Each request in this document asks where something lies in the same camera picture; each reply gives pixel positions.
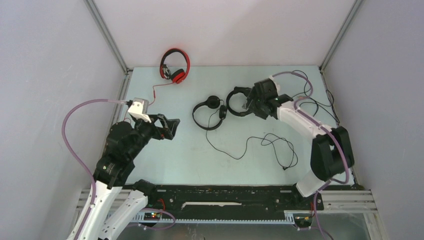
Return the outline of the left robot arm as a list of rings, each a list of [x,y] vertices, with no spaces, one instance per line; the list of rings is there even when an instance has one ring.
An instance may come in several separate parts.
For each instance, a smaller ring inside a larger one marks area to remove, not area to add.
[[[163,114],[149,115],[149,121],[136,119],[134,125],[120,121],[112,125],[106,147],[93,174],[94,185],[68,239],[115,240],[133,217],[144,208],[158,202],[157,186],[140,179],[133,186],[124,203],[108,216],[113,202],[134,170],[134,160],[150,140],[172,140],[178,118],[168,119]]]

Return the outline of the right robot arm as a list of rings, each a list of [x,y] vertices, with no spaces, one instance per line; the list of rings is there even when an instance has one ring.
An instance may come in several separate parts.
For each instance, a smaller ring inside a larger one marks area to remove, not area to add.
[[[279,86],[267,78],[254,83],[247,96],[246,107],[262,119],[273,117],[290,125],[311,142],[310,171],[298,181],[291,194],[291,204],[304,209],[311,202],[311,195],[323,190],[330,182],[336,182],[336,175],[345,174],[350,181],[349,169],[354,157],[348,131],[340,126],[333,128],[322,123],[300,108],[299,102],[286,94],[279,94]]]

